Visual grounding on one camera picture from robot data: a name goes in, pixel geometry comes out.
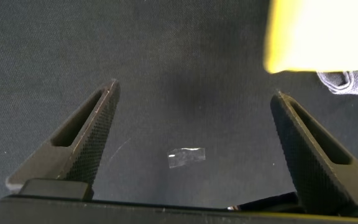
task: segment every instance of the dark gray cloth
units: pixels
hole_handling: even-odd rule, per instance
[[[317,72],[317,75],[331,93],[358,95],[358,71]]]
[[[0,1],[0,198],[5,178],[112,78],[121,100],[96,199],[223,208],[294,190],[270,112],[277,89],[358,157],[358,96],[331,94],[315,73],[264,71],[268,4]],[[167,152],[183,147],[206,160],[169,169]]]

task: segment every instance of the gray cloth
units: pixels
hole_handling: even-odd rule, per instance
[[[268,6],[0,1],[0,198],[6,177],[112,78],[121,98],[97,200],[224,208],[294,191],[270,111],[277,89],[358,158],[358,96],[324,91],[314,72],[264,70]],[[206,160],[170,169],[167,152],[182,147],[204,147]]]
[[[324,85],[334,94],[358,95],[358,71],[353,72],[317,72]]]

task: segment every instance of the small transparent plastic piece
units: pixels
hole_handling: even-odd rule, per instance
[[[205,160],[205,148],[200,147],[174,149],[167,154],[170,169]]]

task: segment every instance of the yellow object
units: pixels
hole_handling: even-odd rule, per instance
[[[358,0],[272,0],[265,69],[358,70]]]

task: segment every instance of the yellow sponge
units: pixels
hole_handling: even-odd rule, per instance
[[[272,0],[265,69],[358,70],[358,0]]]

